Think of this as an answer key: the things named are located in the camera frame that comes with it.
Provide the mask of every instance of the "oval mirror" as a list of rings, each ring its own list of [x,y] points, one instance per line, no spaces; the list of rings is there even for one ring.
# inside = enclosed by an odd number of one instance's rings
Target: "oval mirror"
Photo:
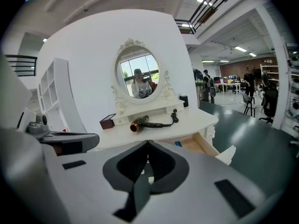
[[[159,83],[159,68],[154,56],[145,48],[130,46],[119,55],[117,82],[123,91],[136,99],[149,97]]]

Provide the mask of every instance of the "black rubber pad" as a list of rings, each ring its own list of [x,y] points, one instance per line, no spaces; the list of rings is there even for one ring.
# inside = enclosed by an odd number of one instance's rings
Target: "black rubber pad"
[[[255,207],[229,180],[215,182],[215,185],[239,218],[254,210]]]
[[[64,169],[70,169],[70,168],[79,167],[84,164],[86,164],[86,163],[83,160],[79,160],[79,161],[75,161],[75,162],[65,163],[62,166],[64,167]]]

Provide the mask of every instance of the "small red box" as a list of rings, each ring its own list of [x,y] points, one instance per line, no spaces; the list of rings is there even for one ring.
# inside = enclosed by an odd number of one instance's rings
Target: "small red box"
[[[109,114],[107,117],[105,117],[104,119],[102,119],[100,121],[102,129],[111,129],[114,127],[114,122],[111,119],[114,115],[116,115],[116,114]]]

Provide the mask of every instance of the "window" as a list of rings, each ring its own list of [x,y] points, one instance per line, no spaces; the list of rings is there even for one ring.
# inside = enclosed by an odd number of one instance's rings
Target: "window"
[[[157,71],[158,64],[152,55],[141,56],[141,57],[137,57],[122,62],[121,71],[122,71],[123,78],[124,79],[127,78],[127,80],[125,81],[127,90],[125,92],[128,95],[133,96],[131,85],[134,80],[135,69],[140,69],[142,73],[150,72],[150,77],[152,78],[152,81],[158,84],[159,82],[159,72]]]

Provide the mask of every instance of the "desk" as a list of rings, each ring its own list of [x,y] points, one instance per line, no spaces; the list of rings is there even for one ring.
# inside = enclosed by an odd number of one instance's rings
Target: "desk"
[[[174,123],[170,127],[164,128],[144,128],[140,132],[132,132],[130,130],[131,122],[124,125],[114,126],[111,129],[102,130],[99,134],[100,142],[94,151],[103,148],[118,147],[143,140],[168,140],[179,137],[192,135],[200,132],[200,134],[211,145],[214,137],[214,125],[217,124],[218,118],[200,109],[192,109],[186,107],[183,111],[177,112],[178,123]],[[170,114],[149,114],[149,122],[171,124]]]
[[[219,86],[219,85],[222,85],[222,93],[224,94],[224,86],[226,86],[226,92],[228,91],[228,86],[233,86],[235,85],[236,86],[236,95],[238,95],[238,92],[239,94],[241,94],[241,83],[220,83],[220,84],[214,84],[215,86]]]

